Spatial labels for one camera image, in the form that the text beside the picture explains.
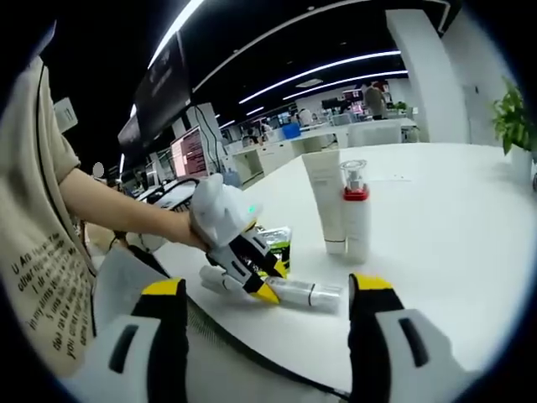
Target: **office chair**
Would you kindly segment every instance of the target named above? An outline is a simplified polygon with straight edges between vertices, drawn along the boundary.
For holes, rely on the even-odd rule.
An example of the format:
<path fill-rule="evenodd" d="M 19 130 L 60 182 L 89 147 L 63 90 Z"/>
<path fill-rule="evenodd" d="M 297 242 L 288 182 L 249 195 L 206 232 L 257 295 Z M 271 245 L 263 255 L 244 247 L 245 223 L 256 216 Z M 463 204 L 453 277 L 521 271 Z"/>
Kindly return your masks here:
<path fill-rule="evenodd" d="M 401 125 L 389 120 L 375 123 L 374 127 L 353 125 L 349 130 L 349 147 L 401 143 Z"/>

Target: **white cabinet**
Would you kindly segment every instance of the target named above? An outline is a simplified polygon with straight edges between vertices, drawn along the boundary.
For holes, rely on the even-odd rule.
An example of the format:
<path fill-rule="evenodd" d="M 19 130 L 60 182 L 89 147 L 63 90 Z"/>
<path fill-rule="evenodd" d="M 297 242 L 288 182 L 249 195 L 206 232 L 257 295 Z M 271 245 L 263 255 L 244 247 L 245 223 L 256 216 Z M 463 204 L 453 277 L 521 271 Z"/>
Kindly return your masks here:
<path fill-rule="evenodd" d="M 258 149 L 259 162 L 265 176 L 303 153 L 304 146 L 299 141 L 267 144 Z"/>

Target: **ceiling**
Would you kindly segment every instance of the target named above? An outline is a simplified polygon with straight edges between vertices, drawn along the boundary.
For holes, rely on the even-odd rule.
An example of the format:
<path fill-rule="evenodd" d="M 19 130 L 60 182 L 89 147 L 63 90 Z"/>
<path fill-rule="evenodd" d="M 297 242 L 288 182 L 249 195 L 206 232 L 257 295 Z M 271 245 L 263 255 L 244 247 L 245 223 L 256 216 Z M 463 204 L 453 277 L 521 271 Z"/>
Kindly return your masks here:
<path fill-rule="evenodd" d="M 133 95 L 165 30 L 188 0 L 90 2 L 57 20 L 53 41 L 43 54 L 50 68 L 52 97 L 69 97 L 79 124 L 65 133 L 91 171 L 97 161 L 117 165 L 117 134 L 127 122 Z M 198 86 L 224 60 L 270 29 L 321 8 L 331 0 L 205 0 L 181 29 L 190 84 Z M 460 5 L 454 4 L 445 29 Z M 246 118 L 256 107 L 269 110 L 299 91 L 310 78 L 325 83 L 382 71 L 403 70 L 399 56 L 364 60 L 319 71 L 239 105 L 266 86 L 319 65 L 358 55 L 396 50 L 384 10 L 423 8 L 438 27 L 441 3 L 372 0 L 318 13 L 279 30 L 240 53 L 206 81 L 193 98 L 211 102 L 220 124 Z"/>

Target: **red cap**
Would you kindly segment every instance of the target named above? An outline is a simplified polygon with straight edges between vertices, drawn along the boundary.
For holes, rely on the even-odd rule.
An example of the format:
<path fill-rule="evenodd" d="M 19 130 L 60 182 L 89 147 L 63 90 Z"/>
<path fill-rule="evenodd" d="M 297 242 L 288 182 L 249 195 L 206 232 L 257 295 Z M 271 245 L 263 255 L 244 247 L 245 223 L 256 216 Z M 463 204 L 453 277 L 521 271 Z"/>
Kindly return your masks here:
<path fill-rule="evenodd" d="M 348 202 L 363 202 L 364 200 L 367 200 L 368 197 L 369 186 L 367 184 L 363 186 L 363 189 L 358 191 L 351 191 L 346 186 L 343 190 L 343 200 L 347 200 Z"/>

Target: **clear bottle cap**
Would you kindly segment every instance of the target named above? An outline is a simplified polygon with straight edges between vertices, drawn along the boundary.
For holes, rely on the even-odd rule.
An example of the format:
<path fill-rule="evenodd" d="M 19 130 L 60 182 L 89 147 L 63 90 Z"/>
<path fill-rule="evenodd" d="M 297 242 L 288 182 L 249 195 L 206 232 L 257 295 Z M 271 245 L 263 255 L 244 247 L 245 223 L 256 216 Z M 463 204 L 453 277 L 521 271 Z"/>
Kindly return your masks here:
<path fill-rule="evenodd" d="M 360 191 L 364 188 L 365 180 L 363 179 L 363 172 L 366 164 L 366 160 L 352 160 L 343 162 L 340 165 L 345 173 L 345 181 L 348 190 Z"/>

